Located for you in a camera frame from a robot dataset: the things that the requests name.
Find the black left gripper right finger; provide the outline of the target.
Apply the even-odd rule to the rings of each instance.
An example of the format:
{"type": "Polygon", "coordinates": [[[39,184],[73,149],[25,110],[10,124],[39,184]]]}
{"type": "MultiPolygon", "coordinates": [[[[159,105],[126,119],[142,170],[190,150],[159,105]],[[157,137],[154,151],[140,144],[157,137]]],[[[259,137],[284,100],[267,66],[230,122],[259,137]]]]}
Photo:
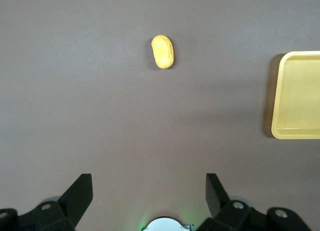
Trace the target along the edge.
{"type": "Polygon", "coordinates": [[[231,199],[215,173],[206,175],[205,197],[211,217],[200,231],[309,231],[310,227],[294,211],[271,207],[266,214],[246,202],[231,199]]]}

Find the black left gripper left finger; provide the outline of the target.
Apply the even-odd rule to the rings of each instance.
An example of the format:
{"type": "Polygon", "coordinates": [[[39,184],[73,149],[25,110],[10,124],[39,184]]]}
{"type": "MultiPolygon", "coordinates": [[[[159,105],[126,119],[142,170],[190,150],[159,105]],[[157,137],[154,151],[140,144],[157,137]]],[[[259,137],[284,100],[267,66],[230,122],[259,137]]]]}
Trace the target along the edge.
{"type": "Polygon", "coordinates": [[[2,231],[75,231],[93,200],[92,175],[81,174],[57,201],[45,201],[18,215],[16,209],[0,210],[2,231]]]}

